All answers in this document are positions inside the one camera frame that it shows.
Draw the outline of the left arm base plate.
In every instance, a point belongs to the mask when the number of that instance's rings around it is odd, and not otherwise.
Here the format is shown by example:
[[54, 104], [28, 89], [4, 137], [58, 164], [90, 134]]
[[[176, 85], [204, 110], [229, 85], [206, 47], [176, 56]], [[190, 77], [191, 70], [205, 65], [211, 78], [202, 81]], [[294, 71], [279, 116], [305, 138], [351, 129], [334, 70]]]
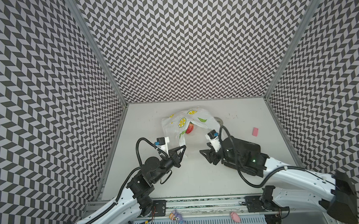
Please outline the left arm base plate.
[[154, 200], [148, 217], [161, 217], [166, 215], [166, 200]]

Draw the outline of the pink toy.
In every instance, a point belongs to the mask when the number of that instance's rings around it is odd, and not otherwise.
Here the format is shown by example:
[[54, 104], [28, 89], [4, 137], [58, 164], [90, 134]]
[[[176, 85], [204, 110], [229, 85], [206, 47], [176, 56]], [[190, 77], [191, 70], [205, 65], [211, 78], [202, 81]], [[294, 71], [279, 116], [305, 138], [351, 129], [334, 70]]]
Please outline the pink toy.
[[230, 217], [234, 223], [238, 223], [238, 224], [241, 223], [241, 218], [236, 212], [231, 212]]

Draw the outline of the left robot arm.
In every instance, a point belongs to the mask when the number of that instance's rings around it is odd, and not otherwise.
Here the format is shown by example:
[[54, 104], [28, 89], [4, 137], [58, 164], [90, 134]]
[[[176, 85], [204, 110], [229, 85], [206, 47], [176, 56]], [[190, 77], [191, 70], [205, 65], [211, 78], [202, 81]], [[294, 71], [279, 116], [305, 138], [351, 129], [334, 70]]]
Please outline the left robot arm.
[[[142, 161], [139, 152], [139, 145], [142, 141], [153, 147], [159, 156]], [[167, 137], [160, 137], [154, 143], [146, 138], [138, 139], [135, 152], [139, 166], [129, 173], [117, 196], [90, 216], [77, 223], [68, 221], [65, 224], [126, 224], [139, 216], [147, 216], [153, 207], [150, 193], [154, 190], [154, 184], [164, 175], [171, 176], [172, 168], [181, 167], [187, 148], [183, 145], [169, 149], [168, 144]]]

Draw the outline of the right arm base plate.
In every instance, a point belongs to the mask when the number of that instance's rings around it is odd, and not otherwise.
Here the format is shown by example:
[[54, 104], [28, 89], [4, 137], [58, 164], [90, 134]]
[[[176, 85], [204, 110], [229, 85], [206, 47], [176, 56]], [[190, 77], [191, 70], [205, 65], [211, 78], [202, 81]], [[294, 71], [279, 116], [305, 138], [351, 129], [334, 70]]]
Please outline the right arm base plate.
[[250, 213], [253, 212], [276, 212], [279, 210], [271, 202], [263, 202], [260, 200], [260, 196], [245, 196], [245, 205]]

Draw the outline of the white plastic bag fruit print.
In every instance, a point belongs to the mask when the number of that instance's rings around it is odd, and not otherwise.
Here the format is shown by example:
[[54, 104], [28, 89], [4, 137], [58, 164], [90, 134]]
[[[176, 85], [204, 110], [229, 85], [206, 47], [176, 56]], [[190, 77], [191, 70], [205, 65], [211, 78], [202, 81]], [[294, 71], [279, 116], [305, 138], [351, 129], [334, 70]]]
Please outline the white plastic bag fruit print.
[[161, 121], [165, 137], [169, 138], [169, 147], [186, 145], [187, 130], [192, 124], [194, 128], [201, 128], [207, 131], [218, 131], [220, 124], [215, 117], [201, 107], [191, 107], [186, 110], [175, 112]]

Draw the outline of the pink eraser block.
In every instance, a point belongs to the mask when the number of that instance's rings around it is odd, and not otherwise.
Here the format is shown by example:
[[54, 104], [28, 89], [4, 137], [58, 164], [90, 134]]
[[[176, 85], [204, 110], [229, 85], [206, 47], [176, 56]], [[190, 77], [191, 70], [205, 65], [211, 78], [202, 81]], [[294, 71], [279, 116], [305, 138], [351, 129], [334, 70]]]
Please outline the pink eraser block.
[[252, 135], [253, 135], [254, 137], [257, 137], [258, 134], [259, 134], [259, 128], [254, 127], [254, 128], [253, 128]]

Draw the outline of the red strawberry fake fruit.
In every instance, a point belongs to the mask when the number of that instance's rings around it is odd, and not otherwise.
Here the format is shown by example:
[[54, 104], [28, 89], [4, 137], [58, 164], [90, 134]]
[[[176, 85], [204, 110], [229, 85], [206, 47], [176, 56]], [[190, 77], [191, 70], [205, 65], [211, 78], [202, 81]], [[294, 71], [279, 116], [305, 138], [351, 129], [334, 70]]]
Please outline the red strawberry fake fruit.
[[190, 134], [192, 131], [194, 130], [194, 124], [193, 123], [189, 123], [188, 128], [186, 130], [186, 134]]

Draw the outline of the grey tape roll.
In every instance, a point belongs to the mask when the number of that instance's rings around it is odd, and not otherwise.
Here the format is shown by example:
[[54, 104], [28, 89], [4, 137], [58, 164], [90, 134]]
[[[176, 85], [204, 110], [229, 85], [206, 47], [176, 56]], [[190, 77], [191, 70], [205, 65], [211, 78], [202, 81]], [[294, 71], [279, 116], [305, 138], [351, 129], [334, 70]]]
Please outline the grey tape roll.
[[224, 122], [221, 118], [219, 118], [219, 117], [214, 117], [214, 118], [219, 123], [220, 126], [224, 125]]

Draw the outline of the black square tray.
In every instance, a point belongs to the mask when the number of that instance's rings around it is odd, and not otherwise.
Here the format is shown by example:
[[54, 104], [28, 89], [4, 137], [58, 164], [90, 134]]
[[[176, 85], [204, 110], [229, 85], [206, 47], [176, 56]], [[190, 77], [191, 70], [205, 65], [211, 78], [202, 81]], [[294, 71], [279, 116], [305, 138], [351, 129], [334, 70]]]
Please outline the black square tray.
[[227, 167], [236, 169], [236, 158], [238, 159], [239, 168], [242, 172], [257, 170], [264, 163], [261, 158], [260, 145], [245, 140], [231, 137], [224, 140], [225, 145], [225, 164]]

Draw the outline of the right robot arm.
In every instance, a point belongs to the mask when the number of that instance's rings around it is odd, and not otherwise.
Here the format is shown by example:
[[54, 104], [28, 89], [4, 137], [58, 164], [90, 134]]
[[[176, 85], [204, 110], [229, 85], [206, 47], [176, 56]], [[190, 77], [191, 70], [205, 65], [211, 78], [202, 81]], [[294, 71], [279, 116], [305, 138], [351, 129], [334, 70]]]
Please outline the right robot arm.
[[262, 189], [258, 200], [262, 209], [312, 208], [344, 224], [358, 224], [357, 192], [345, 172], [317, 173], [289, 165], [262, 153], [258, 144], [231, 135], [222, 139], [227, 131], [221, 126], [219, 131], [207, 133], [209, 148], [200, 154], [210, 164], [236, 170], [248, 186]]

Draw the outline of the purple octopus toy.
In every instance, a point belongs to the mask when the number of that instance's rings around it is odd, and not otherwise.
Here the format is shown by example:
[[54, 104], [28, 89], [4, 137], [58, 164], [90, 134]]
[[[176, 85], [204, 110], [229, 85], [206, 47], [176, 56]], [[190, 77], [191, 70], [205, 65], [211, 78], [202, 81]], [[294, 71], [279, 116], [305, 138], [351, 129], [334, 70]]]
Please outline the purple octopus toy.
[[178, 213], [176, 210], [173, 210], [170, 213], [169, 219], [177, 222], [178, 224], [187, 224], [187, 222], [183, 219], [182, 214]]

